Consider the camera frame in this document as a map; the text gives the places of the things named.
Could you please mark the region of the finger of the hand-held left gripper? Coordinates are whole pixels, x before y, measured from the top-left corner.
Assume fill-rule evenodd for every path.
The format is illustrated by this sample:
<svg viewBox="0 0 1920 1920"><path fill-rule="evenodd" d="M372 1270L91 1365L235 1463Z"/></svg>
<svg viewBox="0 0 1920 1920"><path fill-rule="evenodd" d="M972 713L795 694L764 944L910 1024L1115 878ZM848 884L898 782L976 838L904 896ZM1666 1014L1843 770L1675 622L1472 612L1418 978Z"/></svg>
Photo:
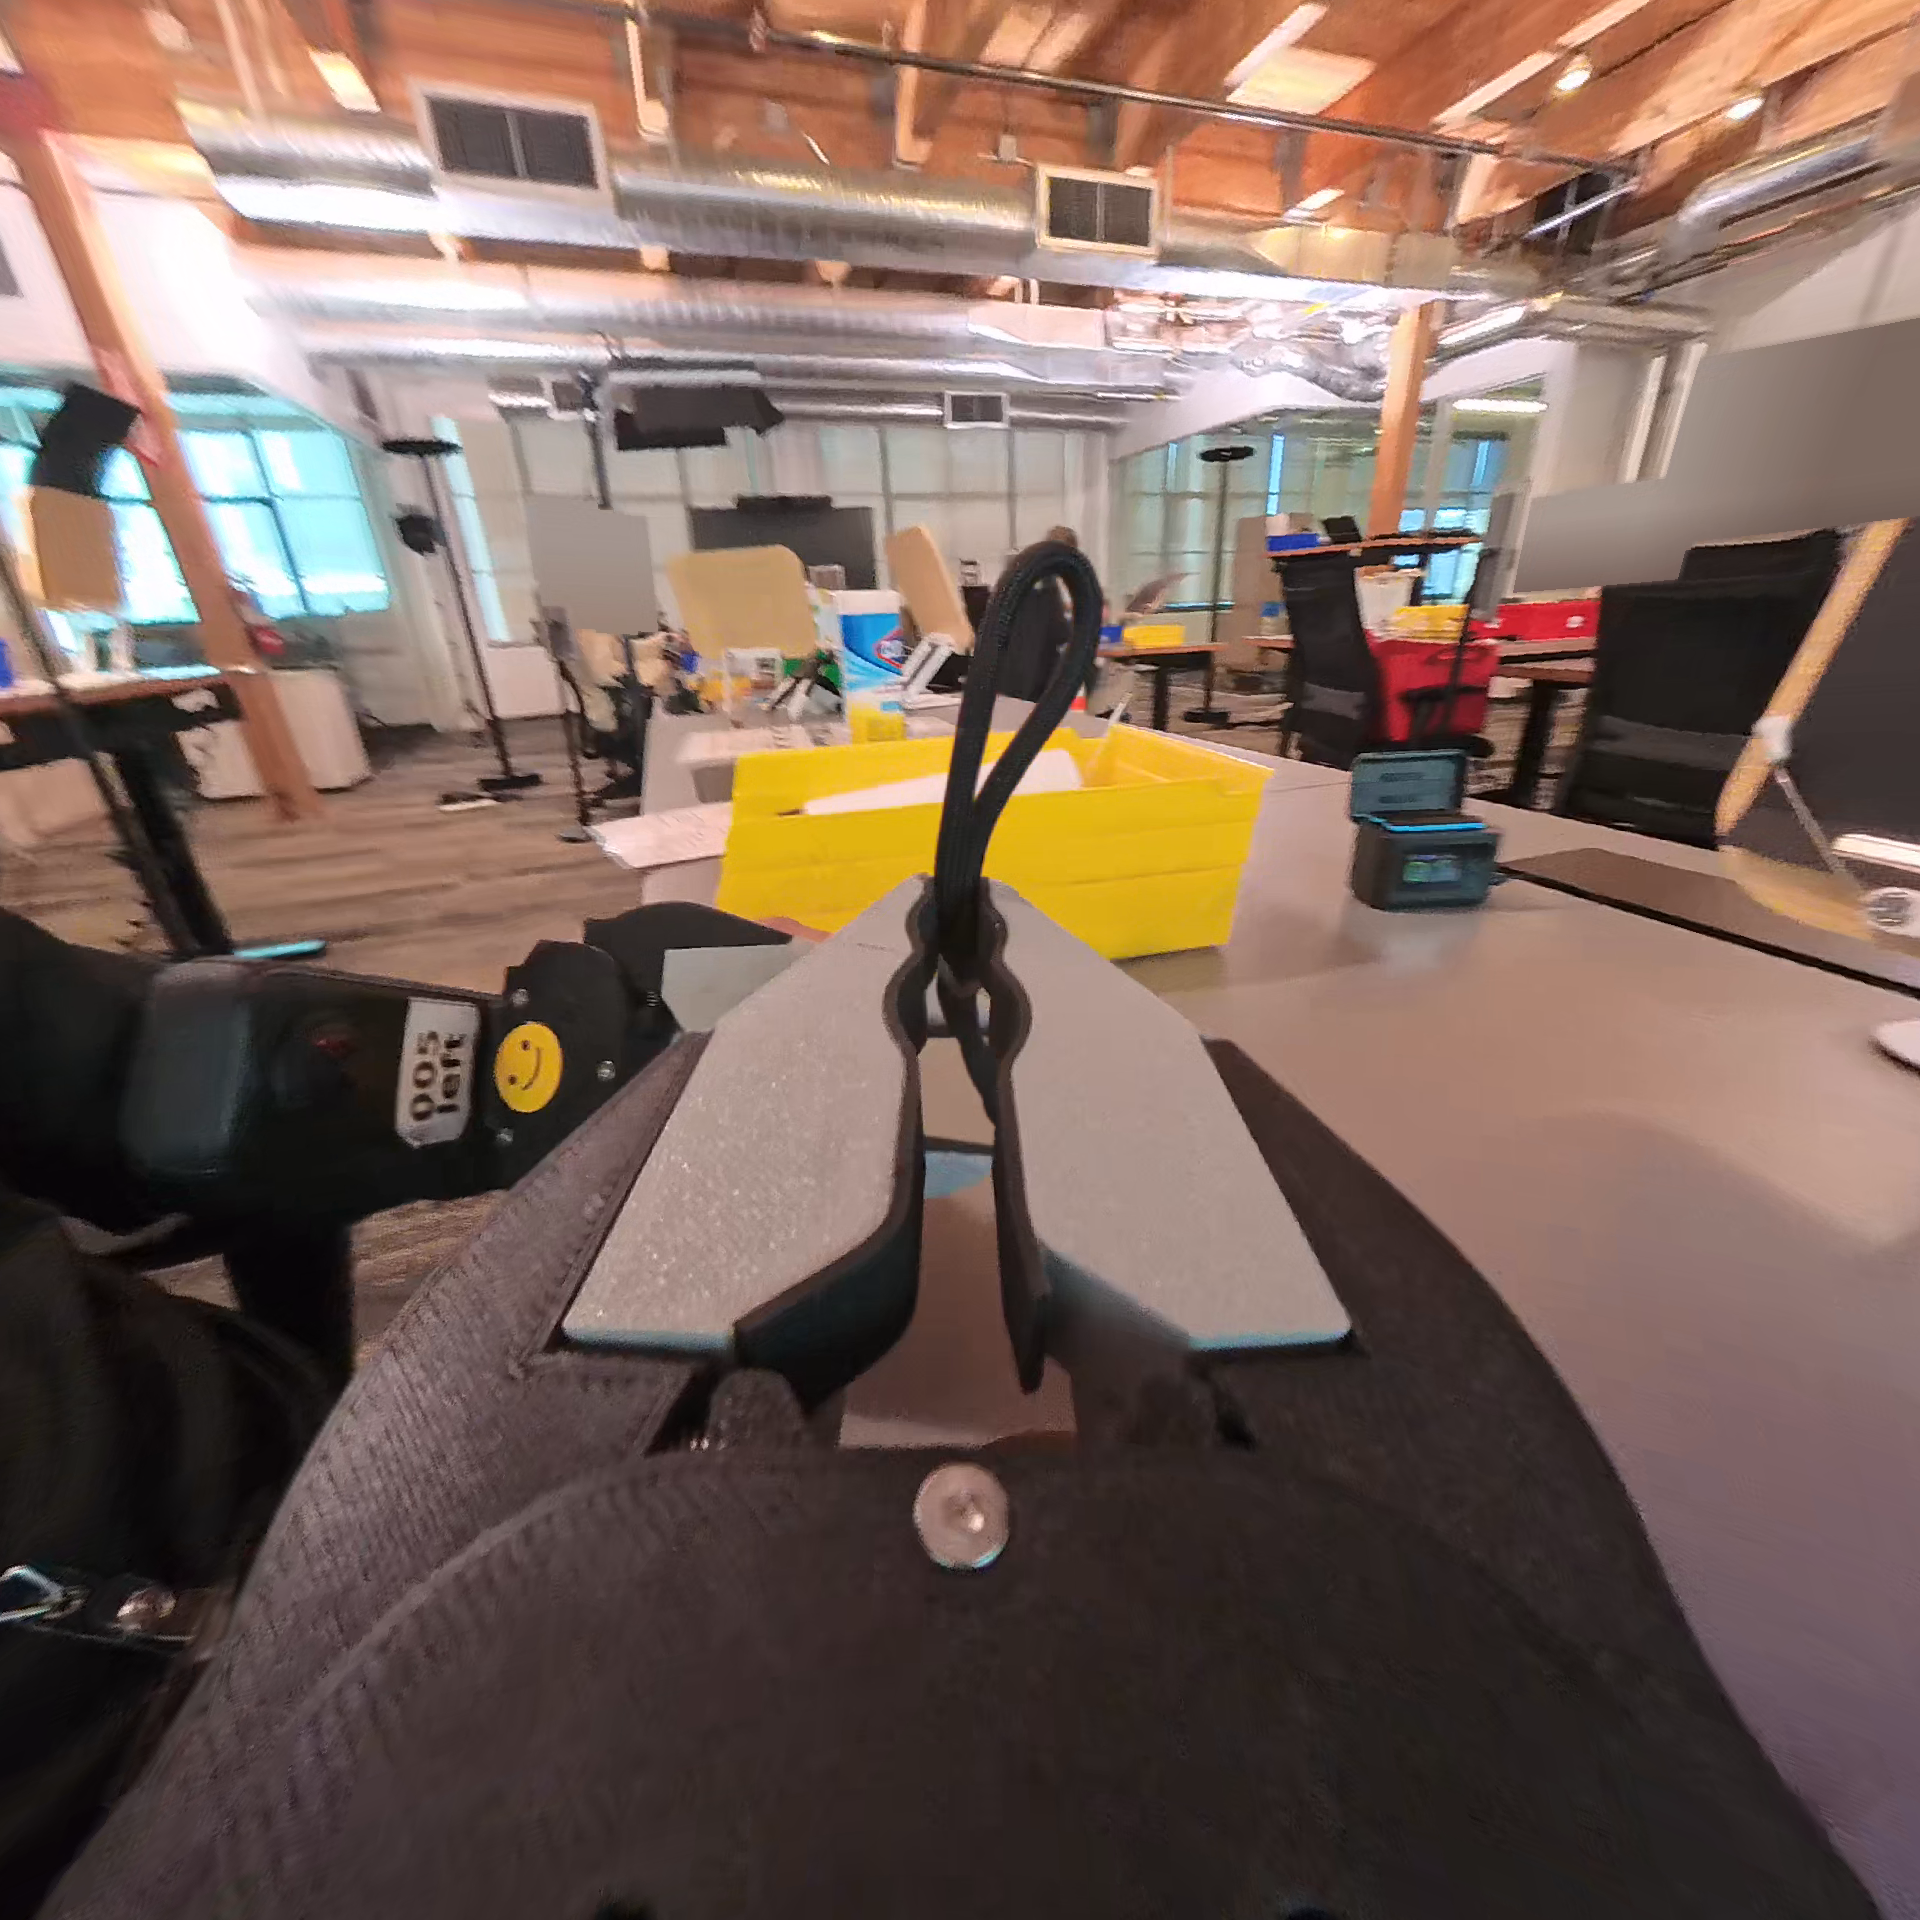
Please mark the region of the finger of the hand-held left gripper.
<svg viewBox="0 0 1920 1920"><path fill-rule="evenodd" d="M704 1033L782 973L801 944L787 929L707 902L645 902L585 924L636 1014L656 1033Z"/></svg>

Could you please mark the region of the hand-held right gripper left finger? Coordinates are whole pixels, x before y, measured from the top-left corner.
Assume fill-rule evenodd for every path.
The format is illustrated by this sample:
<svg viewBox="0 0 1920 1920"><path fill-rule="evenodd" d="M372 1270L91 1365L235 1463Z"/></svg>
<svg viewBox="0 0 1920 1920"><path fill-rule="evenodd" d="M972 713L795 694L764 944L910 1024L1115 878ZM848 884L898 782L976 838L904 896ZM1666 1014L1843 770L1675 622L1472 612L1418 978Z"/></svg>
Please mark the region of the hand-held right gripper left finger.
<svg viewBox="0 0 1920 1920"><path fill-rule="evenodd" d="M926 882L722 1014L563 1317L570 1345L865 1373L918 1300Z"/></svg>

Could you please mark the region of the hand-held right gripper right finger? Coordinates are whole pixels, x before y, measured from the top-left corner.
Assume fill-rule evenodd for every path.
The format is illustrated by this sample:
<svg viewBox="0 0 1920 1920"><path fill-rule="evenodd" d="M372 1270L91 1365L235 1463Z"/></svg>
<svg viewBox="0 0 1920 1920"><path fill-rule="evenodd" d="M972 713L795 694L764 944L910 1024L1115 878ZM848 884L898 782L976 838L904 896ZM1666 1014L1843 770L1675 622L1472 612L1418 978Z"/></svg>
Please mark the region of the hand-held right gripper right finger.
<svg viewBox="0 0 1920 1920"><path fill-rule="evenodd" d="M1354 1330L1200 1033L1008 884L960 999L993 1122L1000 1297L1037 1390L1100 1351L1216 1359Z"/></svg>

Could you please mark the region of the yellow plastic bin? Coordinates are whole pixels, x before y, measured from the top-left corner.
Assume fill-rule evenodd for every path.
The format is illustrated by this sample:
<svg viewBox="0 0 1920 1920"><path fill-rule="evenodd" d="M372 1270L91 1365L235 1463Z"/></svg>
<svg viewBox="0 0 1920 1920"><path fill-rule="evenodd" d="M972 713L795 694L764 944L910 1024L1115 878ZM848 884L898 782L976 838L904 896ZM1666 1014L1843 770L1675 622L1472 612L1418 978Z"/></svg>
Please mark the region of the yellow plastic bin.
<svg viewBox="0 0 1920 1920"><path fill-rule="evenodd" d="M806 818L820 796L948 768L948 737L748 754L737 764L715 905L748 921L837 933L932 876L942 807ZM1097 953L1123 959L1222 945L1232 935L1267 770L1181 736L1054 732L1085 786L1008 799L984 873Z"/></svg>

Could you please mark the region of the person's left forearm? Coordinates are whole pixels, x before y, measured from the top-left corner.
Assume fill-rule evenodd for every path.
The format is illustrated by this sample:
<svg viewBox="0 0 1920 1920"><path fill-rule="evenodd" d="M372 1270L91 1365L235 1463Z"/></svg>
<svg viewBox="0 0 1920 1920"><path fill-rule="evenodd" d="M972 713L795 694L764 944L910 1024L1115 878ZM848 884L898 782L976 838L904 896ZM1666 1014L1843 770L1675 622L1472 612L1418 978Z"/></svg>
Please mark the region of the person's left forearm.
<svg viewBox="0 0 1920 1920"><path fill-rule="evenodd" d="M160 1217L121 1144L121 1101L163 961L2 913L5 1186L108 1232Z"/></svg>

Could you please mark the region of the white disinfecting wipes canister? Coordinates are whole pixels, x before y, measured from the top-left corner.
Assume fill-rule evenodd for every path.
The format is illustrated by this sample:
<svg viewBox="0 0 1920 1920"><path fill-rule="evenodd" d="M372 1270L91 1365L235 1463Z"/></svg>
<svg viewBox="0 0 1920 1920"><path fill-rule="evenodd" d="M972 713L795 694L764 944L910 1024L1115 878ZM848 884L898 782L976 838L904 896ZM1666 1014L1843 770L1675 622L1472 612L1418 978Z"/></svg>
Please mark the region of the white disinfecting wipes canister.
<svg viewBox="0 0 1920 1920"><path fill-rule="evenodd" d="M905 662L914 650L905 634L897 589L835 589L828 593L837 673L848 709L875 706L897 713L904 702Z"/></svg>

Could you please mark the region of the tan padded chair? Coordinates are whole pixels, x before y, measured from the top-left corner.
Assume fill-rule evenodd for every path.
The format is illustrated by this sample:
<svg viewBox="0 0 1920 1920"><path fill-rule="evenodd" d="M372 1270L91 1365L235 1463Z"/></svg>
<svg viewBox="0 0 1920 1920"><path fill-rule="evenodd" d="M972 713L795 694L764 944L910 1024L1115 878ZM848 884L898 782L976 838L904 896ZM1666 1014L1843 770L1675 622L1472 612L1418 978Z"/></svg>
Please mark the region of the tan padded chair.
<svg viewBox="0 0 1920 1920"><path fill-rule="evenodd" d="M805 658L818 622L801 554L780 543L686 550L666 564L682 631L702 661L729 653Z"/></svg>
<svg viewBox="0 0 1920 1920"><path fill-rule="evenodd" d="M974 620L931 528L913 522L886 535L885 557L914 632L945 639L960 656L969 653Z"/></svg>

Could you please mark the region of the black teal charging case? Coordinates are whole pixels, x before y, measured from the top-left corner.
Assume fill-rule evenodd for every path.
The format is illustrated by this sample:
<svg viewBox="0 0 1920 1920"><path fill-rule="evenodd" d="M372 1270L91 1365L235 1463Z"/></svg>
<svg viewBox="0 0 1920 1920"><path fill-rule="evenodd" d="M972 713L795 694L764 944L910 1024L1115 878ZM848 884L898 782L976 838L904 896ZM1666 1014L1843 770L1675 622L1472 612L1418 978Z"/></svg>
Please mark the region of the black teal charging case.
<svg viewBox="0 0 1920 1920"><path fill-rule="evenodd" d="M1500 831L1466 808L1464 750L1368 751L1352 765L1352 896L1384 911L1480 906Z"/></svg>

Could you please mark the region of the red storage cart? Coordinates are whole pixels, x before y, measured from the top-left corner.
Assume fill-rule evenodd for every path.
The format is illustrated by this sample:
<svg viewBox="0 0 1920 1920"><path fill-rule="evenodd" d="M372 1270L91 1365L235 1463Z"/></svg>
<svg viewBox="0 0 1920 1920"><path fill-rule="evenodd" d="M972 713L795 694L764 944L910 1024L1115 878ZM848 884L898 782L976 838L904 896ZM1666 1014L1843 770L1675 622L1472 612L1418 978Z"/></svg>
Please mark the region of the red storage cart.
<svg viewBox="0 0 1920 1920"><path fill-rule="evenodd" d="M1497 639L1370 638L1379 698L1371 737L1386 748L1448 748L1483 732L1500 670Z"/></svg>

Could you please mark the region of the black office chair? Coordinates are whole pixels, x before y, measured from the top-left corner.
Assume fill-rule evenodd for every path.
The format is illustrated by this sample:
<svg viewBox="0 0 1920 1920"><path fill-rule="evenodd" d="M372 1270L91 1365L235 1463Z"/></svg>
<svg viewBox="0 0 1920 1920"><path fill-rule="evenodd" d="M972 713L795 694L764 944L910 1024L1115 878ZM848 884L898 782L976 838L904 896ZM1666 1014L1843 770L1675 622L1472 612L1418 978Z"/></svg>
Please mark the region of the black office chair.
<svg viewBox="0 0 1920 1920"><path fill-rule="evenodd" d="M1275 560L1290 638L1285 742L1297 757L1342 773L1373 748L1380 703L1357 568L1361 557L1345 548Z"/></svg>
<svg viewBox="0 0 1920 1920"><path fill-rule="evenodd" d="M1601 591L1588 694L1553 810L1713 847L1722 788L1837 577L1849 536L1691 545Z"/></svg>

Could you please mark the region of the black board on stand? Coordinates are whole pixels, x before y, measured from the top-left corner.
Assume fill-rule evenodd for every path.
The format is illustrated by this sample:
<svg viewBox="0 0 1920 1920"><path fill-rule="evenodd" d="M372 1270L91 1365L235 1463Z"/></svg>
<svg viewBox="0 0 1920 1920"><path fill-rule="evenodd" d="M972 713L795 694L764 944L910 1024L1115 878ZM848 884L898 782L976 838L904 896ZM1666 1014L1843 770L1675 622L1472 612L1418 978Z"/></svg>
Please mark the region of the black board on stand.
<svg viewBox="0 0 1920 1920"><path fill-rule="evenodd" d="M1916 997L1918 530L1854 538L1714 818L1718 933Z"/></svg>

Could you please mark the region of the black wall television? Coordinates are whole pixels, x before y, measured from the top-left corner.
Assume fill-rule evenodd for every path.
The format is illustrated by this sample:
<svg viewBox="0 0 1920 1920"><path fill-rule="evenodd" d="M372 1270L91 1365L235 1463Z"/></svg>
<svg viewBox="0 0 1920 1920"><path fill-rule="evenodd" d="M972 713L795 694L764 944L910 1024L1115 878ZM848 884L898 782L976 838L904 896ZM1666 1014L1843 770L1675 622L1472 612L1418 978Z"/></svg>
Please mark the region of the black wall television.
<svg viewBox="0 0 1920 1920"><path fill-rule="evenodd" d="M702 553L780 545L805 570L840 568L848 589L881 584L873 509L842 508L828 495L744 495L729 508L690 508L688 535Z"/></svg>

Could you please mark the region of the wooden support post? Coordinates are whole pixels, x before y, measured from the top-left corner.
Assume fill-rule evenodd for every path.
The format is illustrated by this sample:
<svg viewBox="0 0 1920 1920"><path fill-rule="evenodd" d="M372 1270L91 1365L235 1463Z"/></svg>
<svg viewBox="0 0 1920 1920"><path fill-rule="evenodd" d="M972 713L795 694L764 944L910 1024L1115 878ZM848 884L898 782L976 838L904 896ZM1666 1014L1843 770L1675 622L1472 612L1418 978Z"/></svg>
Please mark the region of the wooden support post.
<svg viewBox="0 0 1920 1920"><path fill-rule="evenodd" d="M99 207L68 143L49 127L5 127L14 162L42 236L75 309L99 382L139 408L149 449L139 452L152 503L182 574L198 616L198 639L229 681L248 745L268 797L286 823L322 816L277 687L252 645L249 623L229 582L205 501L185 462L177 413L152 342L116 266Z"/></svg>

